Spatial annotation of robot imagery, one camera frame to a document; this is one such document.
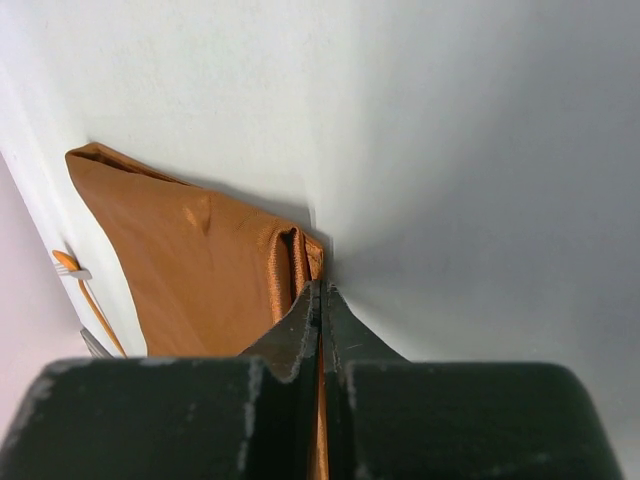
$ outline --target orange fabric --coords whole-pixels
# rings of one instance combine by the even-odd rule
[[[318,358],[318,383],[316,395],[316,428],[314,438],[313,463],[310,478],[313,480],[328,480],[329,478],[329,446],[327,445],[327,397],[324,383],[324,360],[322,358],[322,339],[320,340]]]
[[[236,355],[322,275],[321,245],[292,222],[98,143],[66,161],[118,255],[149,355]]]

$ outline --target folded fabric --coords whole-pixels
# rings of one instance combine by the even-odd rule
[[[66,161],[118,255],[149,355],[236,355],[322,276],[322,246],[290,221],[98,143]]]

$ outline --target dark green object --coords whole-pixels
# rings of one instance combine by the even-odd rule
[[[315,282],[238,358],[49,366],[5,440],[0,479],[305,478],[320,333],[331,480],[621,478],[566,369],[412,364]]]

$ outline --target orange satin cloth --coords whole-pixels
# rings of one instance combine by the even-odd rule
[[[149,355],[237,355],[322,275],[322,246],[292,222],[98,143],[66,161],[118,255]]]

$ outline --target white surface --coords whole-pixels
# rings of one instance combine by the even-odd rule
[[[71,306],[0,157],[0,439],[27,387],[50,362],[88,357]]]
[[[33,133],[12,172],[47,172],[21,190],[55,190],[64,222],[30,210],[90,263],[127,351],[144,345],[124,278],[62,166],[87,138],[308,205],[392,346],[571,367],[640,478],[640,3],[241,5],[2,4]]]

